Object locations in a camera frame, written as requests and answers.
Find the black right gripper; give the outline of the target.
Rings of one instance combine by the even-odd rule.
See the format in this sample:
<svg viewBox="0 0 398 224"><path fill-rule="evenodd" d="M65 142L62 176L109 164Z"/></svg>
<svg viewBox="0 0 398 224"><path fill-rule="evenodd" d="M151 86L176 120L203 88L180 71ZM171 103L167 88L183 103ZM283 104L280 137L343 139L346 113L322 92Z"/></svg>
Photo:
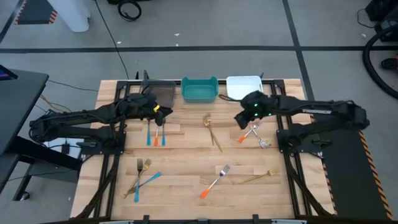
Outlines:
<svg viewBox="0 0 398 224"><path fill-rule="evenodd" d="M241 100L241 107L243 111L238 113L234 119L241 129L246 129L251 121L275 114L275 97L254 91Z"/></svg>

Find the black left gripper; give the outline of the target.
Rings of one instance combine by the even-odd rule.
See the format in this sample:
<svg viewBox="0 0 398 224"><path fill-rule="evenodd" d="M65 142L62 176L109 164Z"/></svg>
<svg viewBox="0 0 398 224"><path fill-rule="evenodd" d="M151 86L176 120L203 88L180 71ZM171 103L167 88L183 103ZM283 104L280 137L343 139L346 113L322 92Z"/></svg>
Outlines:
<svg viewBox="0 0 398 224"><path fill-rule="evenodd" d="M171 114L171 108L161 108L160 112L155 112L157 106L156 96L152 93L140 94L131 93L119 101L119 116L126 119L154 119L158 126L162 126L164 118Z"/></svg>

